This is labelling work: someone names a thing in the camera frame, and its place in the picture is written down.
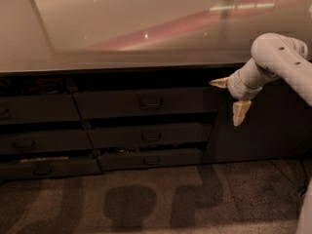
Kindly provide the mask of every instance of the black drawer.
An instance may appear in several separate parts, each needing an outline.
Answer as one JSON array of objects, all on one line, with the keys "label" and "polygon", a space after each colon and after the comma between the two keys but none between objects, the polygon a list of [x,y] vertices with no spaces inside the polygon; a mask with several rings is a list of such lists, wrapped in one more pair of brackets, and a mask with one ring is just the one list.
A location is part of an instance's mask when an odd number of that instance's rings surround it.
[{"label": "black drawer", "polygon": [[89,130],[94,148],[207,142],[212,125],[200,123],[99,128]]},{"label": "black drawer", "polygon": [[101,173],[97,160],[91,157],[63,157],[62,159],[58,161],[2,163],[0,164],[0,180],[99,175]]},{"label": "black drawer", "polygon": [[79,120],[71,95],[0,97],[0,124]]},{"label": "black drawer", "polygon": [[80,130],[0,135],[0,155],[88,149],[87,132]]},{"label": "black drawer", "polygon": [[139,153],[108,153],[98,156],[104,171],[154,168],[200,164],[203,151],[196,148],[146,151]]},{"label": "black drawer", "polygon": [[83,119],[217,112],[221,98],[222,94],[214,92],[211,88],[74,94]]}]

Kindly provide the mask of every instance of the floor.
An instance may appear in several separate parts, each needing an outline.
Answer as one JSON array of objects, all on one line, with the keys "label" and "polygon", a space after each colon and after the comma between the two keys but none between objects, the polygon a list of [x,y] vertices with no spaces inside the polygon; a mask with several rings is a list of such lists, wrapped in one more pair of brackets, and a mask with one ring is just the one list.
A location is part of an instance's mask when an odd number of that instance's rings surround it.
[{"label": "floor", "polygon": [[293,234],[312,159],[11,181],[0,233]]}]

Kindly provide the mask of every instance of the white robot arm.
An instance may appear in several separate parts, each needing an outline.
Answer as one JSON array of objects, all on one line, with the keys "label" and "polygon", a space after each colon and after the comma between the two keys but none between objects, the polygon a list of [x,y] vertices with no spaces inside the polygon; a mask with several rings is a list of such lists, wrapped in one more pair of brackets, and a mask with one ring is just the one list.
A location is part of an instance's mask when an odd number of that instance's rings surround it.
[{"label": "white robot arm", "polygon": [[233,104],[234,126],[239,126],[254,98],[269,82],[283,78],[312,106],[312,63],[304,42],[275,33],[259,36],[252,45],[252,58],[226,78],[211,81],[211,85],[228,88],[239,101]]}]

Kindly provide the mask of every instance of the drawer front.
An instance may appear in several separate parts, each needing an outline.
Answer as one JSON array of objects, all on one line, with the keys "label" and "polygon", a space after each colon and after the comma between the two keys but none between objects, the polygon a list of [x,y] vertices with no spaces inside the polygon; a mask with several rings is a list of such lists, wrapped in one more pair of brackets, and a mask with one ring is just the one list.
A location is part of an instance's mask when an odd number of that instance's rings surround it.
[{"label": "drawer front", "polygon": [[80,130],[0,135],[0,155],[88,149],[87,132]]},{"label": "drawer front", "polygon": [[71,95],[0,97],[0,124],[77,121]]},{"label": "drawer front", "polygon": [[135,127],[102,128],[88,131],[94,148],[144,147],[208,141],[212,125],[182,123]]},{"label": "drawer front", "polygon": [[97,160],[69,158],[52,162],[17,162],[0,164],[0,180],[42,178],[56,176],[99,175]]},{"label": "drawer front", "polygon": [[84,119],[217,112],[222,94],[210,88],[89,92],[74,95]]},{"label": "drawer front", "polygon": [[200,164],[203,151],[195,148],[98,156],[103,171]]}]

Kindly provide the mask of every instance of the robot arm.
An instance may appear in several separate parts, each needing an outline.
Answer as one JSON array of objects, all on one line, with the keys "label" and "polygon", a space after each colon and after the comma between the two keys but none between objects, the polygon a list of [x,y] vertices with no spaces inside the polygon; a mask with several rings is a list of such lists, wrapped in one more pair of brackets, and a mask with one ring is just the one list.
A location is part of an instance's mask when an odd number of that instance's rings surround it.
[{"label": "robot arm", "polygon": [[252,45],[252,58],[226,78],[211,81],[211,85],[228,88],[239,101],[233,104],[234,126],[239,126],[262,87],[283,78],[312,106],[312,63],[304,42],[279,34],[259,36]]}]

